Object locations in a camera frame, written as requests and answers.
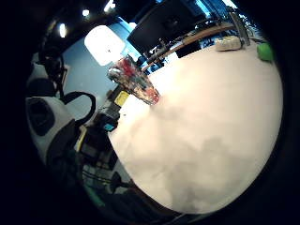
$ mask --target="black device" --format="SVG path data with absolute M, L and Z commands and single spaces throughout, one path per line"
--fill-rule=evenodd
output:
M 165 0 L 146 13 L 127 40 L 140 53 L 146 53 L 159 44 L 169 42 L 194 29 L 194 23 L 206 19 L 199 8 L 197 13 L 181 0 Z

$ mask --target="ceiling light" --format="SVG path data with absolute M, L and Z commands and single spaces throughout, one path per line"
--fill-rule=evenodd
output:
M 105 12 L 108 12 L 110 10 L 110 8 L 115 8 L 115 4 L 113 3 L 113 0 L 110 0 L 108 2 L 108 4 L 106 4 L 105 8 L 104 8 L 104 11 Z
M 89 11 L 88 9 L 85 9 L 85 10 L 82 11 L 82 15 L 83 15 L 84 17 L 87 17 L 88 14 L 90 14 L 90 11 Z
M 59 35 L 61 38 L 64 38 L 67 34 L 66 25 L 64 23 L 61 23 L 59 25 Z

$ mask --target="table surface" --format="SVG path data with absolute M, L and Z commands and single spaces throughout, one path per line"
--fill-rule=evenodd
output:
M 125 102 L 110 140 L 134 182 L 158 203 L 214 212 L 262 170 L 278 136 L 283 96 L 276 66 L 261 61 L 256 46 L 189 54 L 150 75 L 158 104 L 134 96 Z
M 194 35 L 191 35 L 191 36 L 188 36 L 188 37 L 184 38 L 181 41 L 181 44 L 176 45 L 174 48 L 171 48 L 166 53 L 164 53 L 162 56 L 160 56 L 160 58 L 165 58 L 169 54 L 172 54 L 172 53 L 176 52 L 177 50 L 182 49 L 183 47 L 187 46 L 188 44 L 190 44 L 190 43 L 192 43 L 196 40 L 199 40 L 201 38 L 206 38 L 208 36 L 212 36 L 214 34 L 217 34 L 217 33 L 223 32 L 223 31 L 227 31 L 227 30 L 233 30 L 233 29 L 234 29 L 234 25 L 229 23 L 229 22 L 222 22 L 220 25 L 209 27 L 207 29 L 204 29 L 202 31 L 197 32 Z M 148 64 L 145 67 L 143 67 L 142 71 L 147 70 L 149 67 L 151 67 L 155 63 L 156 63 L 156 61 Z

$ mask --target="ceiling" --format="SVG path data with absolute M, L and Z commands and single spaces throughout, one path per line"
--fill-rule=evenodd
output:
M 61 52 L 83 38 L 93 27 L 99 24 L 117 23 L 119 21 L 117 17 L 121 17 L 128 23 L 137 23 L 143 13 L 156 3 L 155 0 L 114 0 L 115 9 L 105 13 L 103 9 L 109 0 L 20 0 L 19 2 L 21 13 L 29 19 L 30 24 L 35 26 L 33 30 L 40 40 L 39 43 L 53 18 L 56 19 L 54 32 L 49 34 L 47 44 L 54 45 Z M 90 11 L 86 18 L 82 15 L 83 9 Z M 67 38 L 60 38 L 56 32 L 59 23 L 66 24 Z

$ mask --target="white lampshade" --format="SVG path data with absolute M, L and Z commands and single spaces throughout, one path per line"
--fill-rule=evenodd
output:
M 121 57 L 125 42 L 110 28 L 100 25 L 87 34 L 84 45 L 97 62 L 105 66 Z

